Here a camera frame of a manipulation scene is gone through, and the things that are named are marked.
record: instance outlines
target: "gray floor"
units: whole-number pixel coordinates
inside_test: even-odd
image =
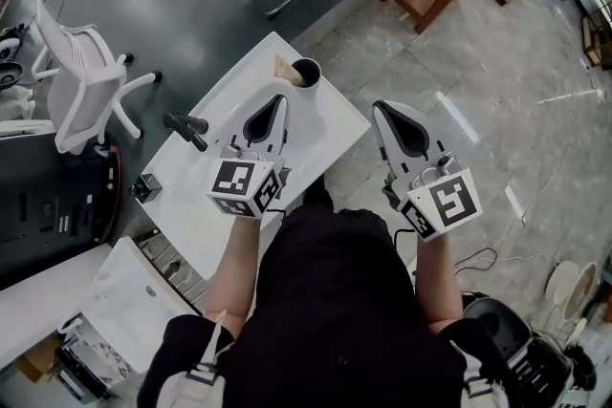
[[[459,0],[419,37],[399,14],[372,0],[329,32],[314,56],[366,116],[373,101],[387,98],[438,122],[471,169],[484,208],[450,233],[454,258],[492,246],[501,259],[542,255],[501,261],[490,272],[465,270],[462,285],[539,321],[554,260],[598,262],[612,236],[612,107],[603,96],[610,78],[581,62],[579,10],[559,0],[513,0],[504,8]],[[405,221],[380,192],[386,173],[370,132],[327,182],[338,207],[373,209],[393,232]],[[407,265],[415,248],[414,235],[401,235]]]
[[[162,114],[188,113],[269,32],[277,31],[293,41],[342,1],[298,0],[274,21],[255,12],[251,0],[48,0],[46,6],[66,26],[97,24],[114,54],[134,53],[137,60],[128,72],[130,77],[153,70],[164,73],[160,86],[141,88],[124,100],[126,113],[144,131],[141,140],[131,140],[114,118],[108,127],[120,146],[124,182],[132,183],[168,135]],[[32,17],[33,0],[12,0],[2,26],[28,23]],[[27,73],[39,49],[34,29],[18,55]],[[31,82],[24,78],[24,83]],[[36,86],[40,109],[34,115],[38,118],[46,117],[49,83]],[[116,236],[139,211],[125,196]]]

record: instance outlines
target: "forearm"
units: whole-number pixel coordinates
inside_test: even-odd
[[[442,235],[417,245],[416,295],[429,327],[438,333],[463,315],[461,291],[448,238]]]
[[[251,310],[260,225],[258,220],[235,219],[228,246],[207,292],[206,317],[214,321],[226,310],[224,326],[234,338],[240,334]]]

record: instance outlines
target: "black shirt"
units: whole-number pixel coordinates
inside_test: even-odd
[[[168,323],[139,407],[154,407],[164,381],[200,360],[213,328],[198,316]],[[380,217],[305,206],[265,253],[253,315],[219,356],[224,407],[459,406],[466,362],[449,339],[506,380],[473,320],[430,332]],[[233,340],[223,329],[217,350]]]

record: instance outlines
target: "black cup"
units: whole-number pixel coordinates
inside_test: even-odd
[[[321,67],[311,58],[300,58],[292,64],[304,80],[304,87],[297,89],[312,89],[321,80]]]

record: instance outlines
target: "white box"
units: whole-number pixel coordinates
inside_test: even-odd
[[[398,206],[424,242],[464,225],[482,214],[468,168],[408,191]]]
[[[207,195],[224,214],[261,219],[281,186],[272,161],[215,159]]]

